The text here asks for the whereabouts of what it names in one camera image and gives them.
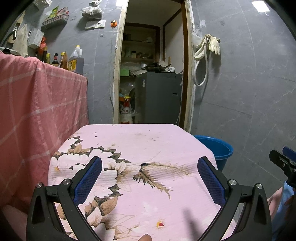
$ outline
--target red checkered cloth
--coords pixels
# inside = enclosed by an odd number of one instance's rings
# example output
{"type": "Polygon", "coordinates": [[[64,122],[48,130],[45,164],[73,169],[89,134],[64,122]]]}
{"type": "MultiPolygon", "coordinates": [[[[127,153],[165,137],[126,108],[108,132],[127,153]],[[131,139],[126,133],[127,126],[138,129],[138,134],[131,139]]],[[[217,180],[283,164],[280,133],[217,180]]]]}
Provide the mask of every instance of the red checkered cloth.
{"type": "Polygon", "coordinates": [[[86,78],[0,51],[0,206],[27,209],[51,156],[87,117],[86,78]]]}

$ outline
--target floral tablecloth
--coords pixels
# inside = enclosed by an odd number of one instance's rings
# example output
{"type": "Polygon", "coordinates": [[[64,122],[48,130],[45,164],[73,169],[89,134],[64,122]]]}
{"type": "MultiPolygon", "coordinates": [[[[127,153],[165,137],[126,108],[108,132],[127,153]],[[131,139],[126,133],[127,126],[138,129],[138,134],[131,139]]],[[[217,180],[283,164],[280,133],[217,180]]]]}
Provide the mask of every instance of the floral tablecloth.
{"type": "MultiPolygon", "coordinates": [[[[94,156],[103,171],[79,208],[103,241],[135,241],[146,233],[153,241],[196,241],[220,209],[197,171],[202,156],[216,166],[213,153],[175,125],[84,126],[51,158],[48,185],[72,178],[94,156]]],[[[224,238],[234,227],[232,221],[224,238]]]]}

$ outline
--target blue plastic basin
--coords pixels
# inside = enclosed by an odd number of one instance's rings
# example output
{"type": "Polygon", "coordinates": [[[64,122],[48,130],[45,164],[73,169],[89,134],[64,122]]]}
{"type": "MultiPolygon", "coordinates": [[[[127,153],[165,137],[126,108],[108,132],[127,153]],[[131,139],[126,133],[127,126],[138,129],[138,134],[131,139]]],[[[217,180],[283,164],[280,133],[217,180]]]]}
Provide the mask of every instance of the blue plastic basin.
{"type": "Polygon", "coordinates": [[[233,154],[233,147],[229,143],[214,137],[199,135],[194,137],[214,153],[217,168],[222,171],[227,159],[233,154]]]}

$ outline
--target shower hose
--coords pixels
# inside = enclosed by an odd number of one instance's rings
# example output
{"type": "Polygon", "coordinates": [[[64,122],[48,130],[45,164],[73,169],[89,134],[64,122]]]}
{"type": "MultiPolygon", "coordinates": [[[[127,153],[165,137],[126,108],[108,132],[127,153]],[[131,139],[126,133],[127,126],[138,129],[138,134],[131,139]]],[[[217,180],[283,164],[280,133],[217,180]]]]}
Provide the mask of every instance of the shower hose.
{"type": "Polygon", "coordinates": [[[197,70],[197,67],[198,67],[198,64],[200,63],[200,60],[196,61],[196,64],[195,64],[195,68],[194,68],[194,72],[193,72],[193,82],[196,86],[202,86],[205,81],[207,80],[207,71],[208,71],[208,62],[207,62],[207,44],[205,43],[204,44],[204,52],[205,52],[205,66],[206,66],[206,71],[205,71],[205,78],[203,80],[203,82],[201,84],[198,84],[197,83],[197,80],[196,80],[196,70],[197,70]]]}

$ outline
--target green box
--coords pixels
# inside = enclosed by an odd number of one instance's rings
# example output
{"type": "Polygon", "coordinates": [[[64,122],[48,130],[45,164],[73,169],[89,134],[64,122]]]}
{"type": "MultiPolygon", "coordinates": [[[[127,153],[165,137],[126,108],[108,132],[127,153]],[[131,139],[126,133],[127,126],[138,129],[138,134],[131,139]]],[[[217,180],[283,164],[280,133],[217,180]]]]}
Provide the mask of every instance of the green box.
{"type": "Polygon", "coordinates": [[[129,76],[129,69],[120,69],[120,76],[129,76]]]}

